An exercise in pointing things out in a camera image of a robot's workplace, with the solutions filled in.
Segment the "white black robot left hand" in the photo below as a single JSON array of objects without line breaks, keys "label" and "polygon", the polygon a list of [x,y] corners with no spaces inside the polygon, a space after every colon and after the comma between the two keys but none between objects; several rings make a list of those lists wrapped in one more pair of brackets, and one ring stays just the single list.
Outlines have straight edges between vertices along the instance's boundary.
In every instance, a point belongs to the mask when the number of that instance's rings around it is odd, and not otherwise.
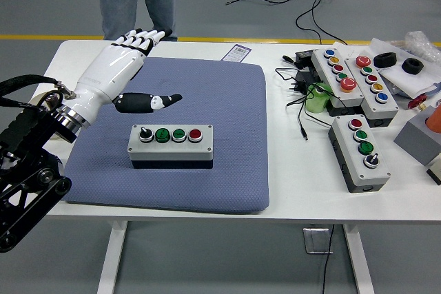
[{"label": "white black robot left hand", "polygon": [[80,126],[89,127],[100,108],[110,103],[120,113],[145,114],[182,99],[180,94],[161,96],[123,92],[143,67],[152,48],[170,34],[169,30],[131,30],[102,49],[78,80],[74,89],[76,97],[65,102]]}]

